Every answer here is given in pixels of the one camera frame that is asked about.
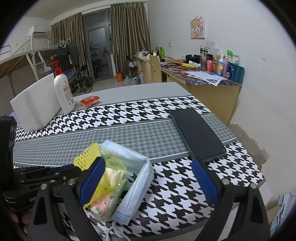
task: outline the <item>table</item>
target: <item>table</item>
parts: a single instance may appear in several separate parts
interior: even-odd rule
[[[78,103],[89,95],[100,96],[102,102],[83,109]],[[208,164],[219,178],[229,178],[235,185],[256,183],[265,205],[272,198],[262,173],[242,144],[203,103],[176,83],[109,89],[77,96],[74,101],[74,112],[57,115],[42,130],[25,133],[22,128],[17,129],[14,165],[66,165],[91,143],[106,139],[147,156],[153,163],[155,179],[131,223],[119,226],[135,240],[162,240],[180,235],[178,239],[195,240],[213,212],[193,176],[191,159],[169,118],[170,110],[194,108],[225,145],[227,157]],[[130,181],[135,178],[128,175]],[[67,229],[74,235],[67,213],[62,206],[61,209]],[[234,205],[230,223],[236,211]],[[89,211],[86,214],[104,232],[111,226],[96,222]],[[227,235],[230,227],[228,223],[223,235]],[[124,240],[113,232],[111,236],[113,240]]]
[[[163,66],[161,70],[167,75],[167,82],[178,83],[204,103],[226,126],[228,125],[242,85],[231,80],[223,80],[216,87],[206,81],[188,77],[186,71],[197,69],[180,65]]]
[[[143,72],[144,75],[144,82],[146,84],[155,83],[155,81],[151,77],[151,65],[150,60],[147,57],[138,57],[134,56],[134,58],[137,61],[137,69],[138,69],[138,75],[140,76],[140,73]],[[171,58],[171,57],[164,57],[166,62],[176,62],[178,59]]]

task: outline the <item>painting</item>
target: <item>painting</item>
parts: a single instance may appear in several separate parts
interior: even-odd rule
[[[205,38],[205,19],[204,17],[196,17],[190,20],[190,36],[192,39]]]

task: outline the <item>door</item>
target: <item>door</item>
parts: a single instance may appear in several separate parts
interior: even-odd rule
[[[113,78],[108,11],[85,16],[85,41],[93,81]]]

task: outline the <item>brown striped curtain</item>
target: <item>brown striped curtain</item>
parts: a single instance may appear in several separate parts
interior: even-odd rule
[[[83,23],[81,13],[72,15],[52,25],[51,39],[66,40],[69,38],[71,38],[72,43],[77,44],[79,51],[79,67],[81,68],[83,65],[86,64]],[[73,68],[70,64],[68,56],[59,56],[58,59],[63,71]]]
[[[117,73],[123,74],[126,56],[133,56],[142,48],[150,50],[150,39],[143,2],[111,5],[112,51]]]

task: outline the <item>bottle label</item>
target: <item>bottle label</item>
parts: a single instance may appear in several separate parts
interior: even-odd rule
[[[71,101],[73,99],[73,95],[72,95],[69,83],[67,83],[63,86],[63,90],[65,93],[65,97],[66,97],[67,102]]]

